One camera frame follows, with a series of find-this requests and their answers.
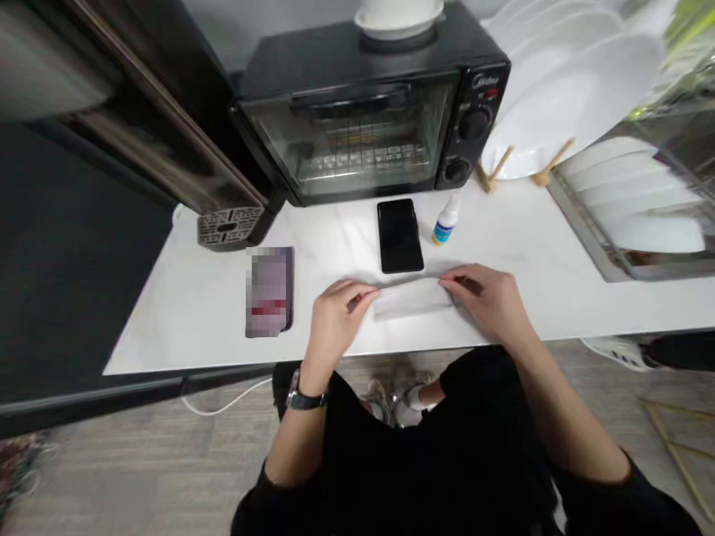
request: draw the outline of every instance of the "right hand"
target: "right hand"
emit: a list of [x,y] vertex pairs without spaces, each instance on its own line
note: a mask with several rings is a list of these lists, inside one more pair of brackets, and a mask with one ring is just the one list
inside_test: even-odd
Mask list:
[[439,283],[465,305],[487,336],[502,345],[538,340],[510,273],[466,264],[442,274]]
[[311,338],[301,365],[303,394],[314,396],[325,392],[337,362],[352,344],[367,308],[379,294],[372,285],[343,279],[316,298]]

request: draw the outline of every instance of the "midea logo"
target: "midea logo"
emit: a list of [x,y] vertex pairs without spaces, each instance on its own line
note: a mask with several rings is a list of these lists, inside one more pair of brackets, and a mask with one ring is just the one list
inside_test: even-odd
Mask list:
[[491,86],[498,82],[499,82],[499,79],[497,77],[490,77],[490,76],[486,76],[484,74],[478,74],[471,81],[471,88],[479,89],[481,86]]

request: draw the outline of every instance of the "wooden peg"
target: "wooden peg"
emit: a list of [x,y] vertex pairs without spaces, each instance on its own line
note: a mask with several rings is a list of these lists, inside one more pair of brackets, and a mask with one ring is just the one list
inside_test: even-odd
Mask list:
[[561,160],[566,151],[568,151],[569,147],[571,147],[571,145],[573,145],[575,141],[576,138],[570,138],[566,143],[564,143],[564,146],[559,150],[558,153],[556,153],[556,156],[551,159],[551,162],[549,162],[544,169],[542,169],[538,173],[534,173],[531,176],[531,180],[534,181],[537,186],[541,186],[543,188],[544,186],[549,185],[549,183],[551,182],[551,177],[549,175],[551,169],[556,165],[559,160]]
[[506,151],[504,151],[501,160],[499,160],[497,167],[495,167],[494,171],[490,175],[486,174],[481,164],[477,164],[477,175],[479,176],[479,180],[482,183],[484,191],[487,194],[493,194],[497,189],[497,175],[501,173],[501,170],[506,164],[506,160],[509,159],[509,156],[512,154],[513,150],[514,146],[509,145]]

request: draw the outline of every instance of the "oven door handle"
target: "oven door handle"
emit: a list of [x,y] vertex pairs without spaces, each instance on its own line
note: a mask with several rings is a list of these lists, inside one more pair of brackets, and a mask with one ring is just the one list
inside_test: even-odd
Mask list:
[[381,84],[297,97],[290,102],[290,110],[304,119],[358,118],[377,112],[402,112],[415,101],[410,84]]

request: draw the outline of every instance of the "black toaster oven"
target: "black toaster oven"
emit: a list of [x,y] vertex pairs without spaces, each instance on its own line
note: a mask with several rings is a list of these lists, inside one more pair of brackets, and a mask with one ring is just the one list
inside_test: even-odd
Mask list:
[[491,132],[509,60],[460,2],[401,42],[352,21],[263,38],[232,115],[294,205],[459,188]]

